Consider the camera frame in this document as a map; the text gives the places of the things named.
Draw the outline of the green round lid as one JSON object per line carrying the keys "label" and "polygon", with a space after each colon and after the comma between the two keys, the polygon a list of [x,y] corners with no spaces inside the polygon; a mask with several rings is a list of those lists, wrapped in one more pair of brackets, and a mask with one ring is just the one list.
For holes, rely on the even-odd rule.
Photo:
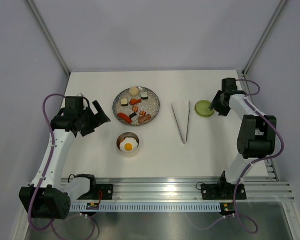
{"label": "green round lid", "polygon": [[207,100],[198,101],[194,107],[195,113],[198,116],[203,117],[203,118],[212,116],[214,113],[214,110],[209,108],[210,104],[211,104],[211,102],[207,101]]}

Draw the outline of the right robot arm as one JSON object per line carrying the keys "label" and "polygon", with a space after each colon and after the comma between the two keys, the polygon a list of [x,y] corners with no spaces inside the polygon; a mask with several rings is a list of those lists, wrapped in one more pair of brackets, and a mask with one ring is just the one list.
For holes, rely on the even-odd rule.
{"label": "right robot arm", "polygon": [[241,120],[236,141],[238,154],[223,171],[216,184],[202,184],[203,200],[246,199],[242,183],[252,166],[273,154],[276,139],[276,118],[259,111],[249,100],[249,94],[239,90],[235,78],[225,78],[209,108],[220,116],[234,111]]}

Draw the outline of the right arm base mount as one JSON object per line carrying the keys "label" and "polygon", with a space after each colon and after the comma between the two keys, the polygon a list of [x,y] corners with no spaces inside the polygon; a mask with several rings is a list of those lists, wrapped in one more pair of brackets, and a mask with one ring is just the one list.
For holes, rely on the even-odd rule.
{"label": "right arm base mount", "polygon": [[200,190],[203,200],[233,200],[234,195],[236,200],[247,199],[245,188],[243,184],[239,184],[235,190],[235,185],[226,183],[225,186],[219,186],[218,184],[206,184],[198,182],[196,188]]}

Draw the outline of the stainless steel tongs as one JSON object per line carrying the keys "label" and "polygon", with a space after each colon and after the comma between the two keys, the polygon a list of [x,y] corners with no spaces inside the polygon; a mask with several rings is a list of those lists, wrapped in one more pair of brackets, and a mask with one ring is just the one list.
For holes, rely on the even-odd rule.
{"label": "stainless steel tongs", "polygon": [[183,145],[188,141],[189,124],[191,115],[191,101],[187,101],[184,106],[171,104],[172,115],[174,118],[177,132]]}

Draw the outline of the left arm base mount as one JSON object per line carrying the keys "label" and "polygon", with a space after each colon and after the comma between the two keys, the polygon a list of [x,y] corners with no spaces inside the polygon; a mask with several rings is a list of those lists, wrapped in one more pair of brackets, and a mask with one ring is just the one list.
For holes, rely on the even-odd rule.
{"label": "left arm base mount", "polygon": [[113,198],[113,185],[112,184],[96,184],[91,187],[88,199],[92,200],[112,200]]}

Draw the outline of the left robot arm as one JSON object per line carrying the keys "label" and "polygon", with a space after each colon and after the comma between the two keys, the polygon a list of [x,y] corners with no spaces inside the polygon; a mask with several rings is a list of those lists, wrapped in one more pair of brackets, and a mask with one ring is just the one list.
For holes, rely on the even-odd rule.
{"label": "left robot arm", "polygon": [[98,184],[92,174],[77,174],[65,187],[61,186],[65,161],[77,135],[84,137],[110,122],[98,101],[91,103],[84,96],[67,96],[65,106],[46,122],[50,138],[41,166],[29,186],[21,187],[19,192],[28,220],[63,220],[76,200],[110,200],[113,186]]}

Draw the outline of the fried egg toy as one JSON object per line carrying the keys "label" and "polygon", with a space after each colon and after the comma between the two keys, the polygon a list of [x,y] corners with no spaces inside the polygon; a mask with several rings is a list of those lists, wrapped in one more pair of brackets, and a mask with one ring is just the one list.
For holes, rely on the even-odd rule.
{"label": "fried egg toy", "polygon": [[138,148],[138,142],[133,137],[126,137],[119,143],[119,149],[122,152],[132,153],[134,150]]}

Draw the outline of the stainless steel bowl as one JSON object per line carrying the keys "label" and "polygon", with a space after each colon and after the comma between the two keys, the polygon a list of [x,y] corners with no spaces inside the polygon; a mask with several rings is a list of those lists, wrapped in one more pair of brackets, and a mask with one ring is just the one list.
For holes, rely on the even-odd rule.
{"label": "stainless steel bowl", "polygon": [[139,144],[139,138],[133,132],[124,132],[116,140],[118,153],[127,158],[133,157],[138,153]]}

